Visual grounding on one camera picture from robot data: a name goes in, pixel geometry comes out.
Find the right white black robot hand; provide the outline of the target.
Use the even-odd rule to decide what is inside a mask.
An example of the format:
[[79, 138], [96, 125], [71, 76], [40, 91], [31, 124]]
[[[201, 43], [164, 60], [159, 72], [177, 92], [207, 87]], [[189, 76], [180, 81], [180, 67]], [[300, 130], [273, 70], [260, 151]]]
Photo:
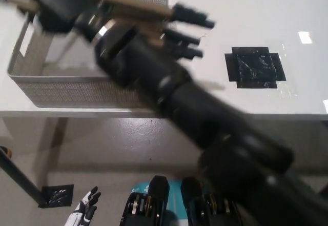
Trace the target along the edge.
[[112, 5], [104, 0], [37, 0], [39, 20], [51, 33], [77, 30], [91, 42], [110, 19]]

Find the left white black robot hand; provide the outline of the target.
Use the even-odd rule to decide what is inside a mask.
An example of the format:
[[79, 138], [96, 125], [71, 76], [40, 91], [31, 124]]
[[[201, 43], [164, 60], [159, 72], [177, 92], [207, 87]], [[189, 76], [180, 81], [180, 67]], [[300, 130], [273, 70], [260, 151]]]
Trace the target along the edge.
[[80, 200], [75, 210], [69, 215], [65, 226], [88, 226], [97, 210], [95, 204], [100, 196], [101, 192], [98, 192], [98, 187], [95, 186]]

